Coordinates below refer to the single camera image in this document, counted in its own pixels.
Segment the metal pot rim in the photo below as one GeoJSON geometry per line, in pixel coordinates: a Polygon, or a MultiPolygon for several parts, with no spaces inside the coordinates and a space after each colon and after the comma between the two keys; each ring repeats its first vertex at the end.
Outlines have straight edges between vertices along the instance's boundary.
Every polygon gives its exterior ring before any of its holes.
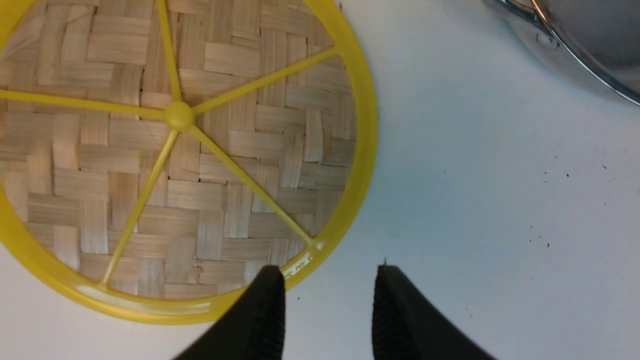
{"type": "Polygon", "coordinates": [[[614,76],[607,67],[590,54],[565,28],[554,12],[550,0],[530,0],[533,8],[517,0],[483,0],[490,8],[509,17],[524,20],[556,39],[569,54],[605,86],[623,98],[640,106],[640,93],[614,76]]]}

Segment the yellow plastic rim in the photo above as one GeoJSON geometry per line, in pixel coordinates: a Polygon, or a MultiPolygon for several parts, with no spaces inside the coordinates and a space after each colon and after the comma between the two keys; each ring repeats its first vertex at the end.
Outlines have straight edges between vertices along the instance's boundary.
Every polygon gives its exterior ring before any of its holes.
{"type": "MultiPolygon", "coordinates": [[[[0,49],[4,48],[13,29],[35,1],[0,0],[0,19],[2,19],[0,22],[0,49]]],[[[24,267],[46,285],[71,300],[101,313],[135,322],[165,325],[211,322],[219,319],[238,299],[244,288],[202,299],[160,300],[129,295],[107,286],[178,135],[182,131],[189,131],[208,147],[213,154],[219,157],[231,171],[236,173],[266,204],[271,206],[293,231],[306,241],[307,247],[281,269],[286,278],[285,286],[287,290],[299,284],[333,252],[357,216],[373,173],[378,141],[378,110],[373,80],[355,34],[332,0],[304,0],[304,2],[323,23],[327,32],[333,38],[335,45],[331,49],[235,88],[210,101],[195,106],[191,111],[184,109],[182,106],[175,58],[173,57],[173,51],[169,50],[172,49],[171,33],[165,0],[158,0],[157,8],[161,32],[163,33],[164,48],[167,49],[165,56],[172,85],[174,103],[170,105],[171,109],[168,107],[163,111],[107,102],[0,90],[0,98],[2,99],[41,102],[90,110],[133,113],[149,118],[164,119],[172,128],[149,176],[149,180],[140,192],[140,198],[127,221],[111,262],[100,282],[93,282],[73,271],[73,269],[58,261],[42,247],[14,212],[2,186],[0,186],[0,241],[24,267]],[[225,104],[335,55],[342,56],[351,81],[356,110],[356,151],[353,166],[338,206],[320,233],[315,237],[311,237],[207,135],[195,127],[189,116],[207,112],[216,106],[225,104]]]]}

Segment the bamboo steamer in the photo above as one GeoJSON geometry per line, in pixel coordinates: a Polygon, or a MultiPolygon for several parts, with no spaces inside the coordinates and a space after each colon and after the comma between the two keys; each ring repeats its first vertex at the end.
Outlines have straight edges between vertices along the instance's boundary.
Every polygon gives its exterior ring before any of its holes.
{"type": "Polygon", "coordinates": [[[20,6],[0,1],[0,240],[41,280],[134,321],[211,321],[262,266],[290,288],[344,236],[376,105],[330,1],[20,6]]]}

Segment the white floor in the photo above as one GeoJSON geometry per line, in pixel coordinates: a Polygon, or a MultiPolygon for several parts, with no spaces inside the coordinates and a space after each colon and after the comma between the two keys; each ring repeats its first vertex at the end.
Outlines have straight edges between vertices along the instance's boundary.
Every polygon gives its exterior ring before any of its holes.
{"type": "MultiPolygon", "coordinates": [[[[342,4],[376,81],[378,162],[349,234],[288,294],[285,358],[372,358],[387,258],[501,359],[637,359],[640,109],[548,71],[480,1],[342,4]]],[[[169,359],[205,329],[87,310],[1,247],[0,288],[3,359],[169,359]]]]}

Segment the pot handle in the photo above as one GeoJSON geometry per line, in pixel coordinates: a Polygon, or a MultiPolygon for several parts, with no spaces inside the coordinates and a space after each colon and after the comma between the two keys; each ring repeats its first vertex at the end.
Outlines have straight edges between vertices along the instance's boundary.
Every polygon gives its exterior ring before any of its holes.
{"type": "Polygon", "coordinates": [[[483,0],[483,3],[505,19],[516,18],[524,20],[549,37],[554,37],[542,21],[540,21],[540,16],[538,16],[534,8],[530,8],[516,0],[483,0]]]}

